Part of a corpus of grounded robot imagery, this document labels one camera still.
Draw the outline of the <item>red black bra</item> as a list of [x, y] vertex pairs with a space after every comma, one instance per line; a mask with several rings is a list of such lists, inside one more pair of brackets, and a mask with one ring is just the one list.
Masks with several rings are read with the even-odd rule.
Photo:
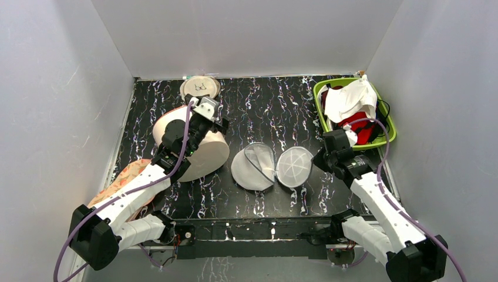
[[[357, 112], [351, 117], [344, 119], [343, 121], [337, 123], [337, 126], [343, 127], [346, 123], [354, 122], [355, 120], [366, 118], [365, 112]], [[363, 120], [356, 122], [351, 126], [351, 130], [354, 131], [358, 137], [357, 145], [367, 145], [373, 142], [379, 135], [380, 128], [376, 122], [371, 122], [368, 120]]]

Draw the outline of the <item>white bra from bag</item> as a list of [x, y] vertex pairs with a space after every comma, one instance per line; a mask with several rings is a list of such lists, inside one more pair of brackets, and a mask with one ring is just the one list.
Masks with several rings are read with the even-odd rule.
[[378, 96], [366, 75], [340, 89], [328, 89], [325, 98], [325, 116], [340, 123], [358, 112], [367, 118], [376, 118]]

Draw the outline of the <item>white mesh laundry bag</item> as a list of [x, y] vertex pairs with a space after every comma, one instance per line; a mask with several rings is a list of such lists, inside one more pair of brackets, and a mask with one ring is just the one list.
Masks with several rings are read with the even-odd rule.
[[303, 185], [312, 172], [312, 153], [294, 146], [275, 157], [263, 143], [252, 143], [239, 151], [231, 164], [231, 175], [243, 189], [264, 191], [276, 182], [287, 188]]

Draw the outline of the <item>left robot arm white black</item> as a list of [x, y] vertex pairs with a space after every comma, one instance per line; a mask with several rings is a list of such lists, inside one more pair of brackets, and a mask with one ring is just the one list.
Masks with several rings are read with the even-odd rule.
[[131, 246], [150, 240], [171, 243], [176, 230], [167, 216], [133, 216], [173, 184], [197, 180], [225, 164], [230, 150], [224, 137], [230, 121], [222, 108], [208, 97], [192, 98], [161, 116], [153, 126], [157, 150], [151, 162], [108, 198], [74, 210], [67, 247], [97, 271]]

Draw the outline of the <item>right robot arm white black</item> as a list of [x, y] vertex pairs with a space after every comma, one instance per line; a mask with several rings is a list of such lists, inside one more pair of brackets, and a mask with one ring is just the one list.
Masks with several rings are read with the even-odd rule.
[[351, 130], [323, 134], [324, 145], [313, 164], [342, 180], [377, 219], [371, 226], [352, 209], [332, 216], [331, 237], [338, 243], [352, 240], [373, 255], [390, 281], [435, 281], [445, 275], [447, 243], [442, 236], [430, 237], [408, 216], [385, 188], [379, 170], [364, 155], [356, 155]]

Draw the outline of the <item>large beige cylindrical laundry bag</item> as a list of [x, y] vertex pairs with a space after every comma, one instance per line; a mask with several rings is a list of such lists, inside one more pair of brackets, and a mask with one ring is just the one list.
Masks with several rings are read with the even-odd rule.
[[[166, 126], [173, 120], [185, 120], [186, 107], [175, 108], [156, 120], [153, 126], [153, 138], [156, 145], [161, 144], [161, 138]], [[184, 175], [178, 179], [179, 182], [190, 182], [215, 172], [225, 164], [230, 155], [229, 146], [220, 132], [209, 131], [201, 141], [199, 148], [187, 158], [190, 167]]]

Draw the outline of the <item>small beige round bra bag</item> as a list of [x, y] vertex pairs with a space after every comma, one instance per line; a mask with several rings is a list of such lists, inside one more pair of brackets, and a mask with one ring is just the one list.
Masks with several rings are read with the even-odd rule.
[[221, 91], [221, 84], [212, 76], [192, 76], [180, 86], [181, 99], [185, 102], [186, 95], [216, 98]]

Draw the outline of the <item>dark red bra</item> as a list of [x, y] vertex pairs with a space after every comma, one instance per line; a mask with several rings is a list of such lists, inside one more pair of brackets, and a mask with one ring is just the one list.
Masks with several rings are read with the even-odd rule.
[[342, 89], [344, 86], [343, 85], [335, 85], [335, 86], [332, 86], [331, 84], [326, 84], [327, 88], [328, 89], [333, 89], [333, 90], [340, 90]]

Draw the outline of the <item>pink floral flat laundry bag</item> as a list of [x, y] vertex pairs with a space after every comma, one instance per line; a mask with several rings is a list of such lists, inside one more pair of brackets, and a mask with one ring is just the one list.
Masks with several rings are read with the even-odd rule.
[[134, 180], [141, 174], [147, 165], [151, 163], [150, 159], [140, 159], [129, 163], [114, 179], [114, 181], [105, 189], [101, 190], [88, 204], [88, 207], [93, 207], [97, 203], [114, 195], [118, 190], [126, 184]]

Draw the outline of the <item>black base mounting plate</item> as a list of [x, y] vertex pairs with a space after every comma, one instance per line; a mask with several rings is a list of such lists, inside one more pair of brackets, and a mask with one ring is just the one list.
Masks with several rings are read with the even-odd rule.
[[306, 257], [349, 264], [363, 256], [359, 244], [332, 231], [329, 216], [181, 219], [165, 243], [149, 240], [144, 246], [162, 259], [161, 251], [176, 251], [179, 260]]

